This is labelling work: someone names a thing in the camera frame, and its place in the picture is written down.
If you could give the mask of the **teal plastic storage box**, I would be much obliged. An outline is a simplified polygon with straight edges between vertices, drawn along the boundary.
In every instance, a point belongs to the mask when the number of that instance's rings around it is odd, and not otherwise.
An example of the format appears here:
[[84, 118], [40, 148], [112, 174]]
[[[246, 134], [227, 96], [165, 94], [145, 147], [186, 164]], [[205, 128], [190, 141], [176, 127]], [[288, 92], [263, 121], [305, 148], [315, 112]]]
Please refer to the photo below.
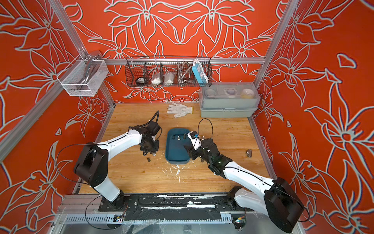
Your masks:
[[[184, 149], [184, 145], [191, 145], [191, 140], [188, 138], [189, 132], [190, 130], [185, 128], [173, 128], [168, 131], [165, 159], [170, 164], [187, 164], [189, 162], [190, 157]], [[178, 135], [179, 138], [172, 139], [173, 135]]]

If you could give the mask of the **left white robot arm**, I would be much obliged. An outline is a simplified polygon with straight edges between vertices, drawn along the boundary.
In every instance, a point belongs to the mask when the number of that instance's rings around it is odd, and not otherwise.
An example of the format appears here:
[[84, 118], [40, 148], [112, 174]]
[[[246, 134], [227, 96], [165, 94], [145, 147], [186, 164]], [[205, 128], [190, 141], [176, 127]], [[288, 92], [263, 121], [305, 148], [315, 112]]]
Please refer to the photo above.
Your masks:
[[143, 155], [154, 154], [159, 149], [156, 135], [162, 129], [154, 121], [129, 127], [120, 136], [100, 143], [87, 143], [75, 164], [74, 173], [97, 191], [110, 209], [118, 211], [124, 206], [124, 193], [108, 176], [109, 161], [125, 150], [139, 145]]

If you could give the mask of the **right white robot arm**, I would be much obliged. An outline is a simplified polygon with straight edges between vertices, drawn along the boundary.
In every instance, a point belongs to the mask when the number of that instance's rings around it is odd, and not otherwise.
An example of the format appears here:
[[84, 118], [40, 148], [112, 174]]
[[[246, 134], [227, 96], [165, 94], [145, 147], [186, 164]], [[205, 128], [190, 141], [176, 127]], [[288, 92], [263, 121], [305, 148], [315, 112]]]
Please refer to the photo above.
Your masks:
[[185, 149], [192, 160], [200, 158], [215, 175], [238, 184], [228, 194], [232, 209], [248, 208], [262, 213], [280, 230], [292, 233], [306, 207], [286, 180], [263, 177], [241, 167], [221, 154], [212, 138], [200, 139], [196, 131], [188, 138], [191, 146]]

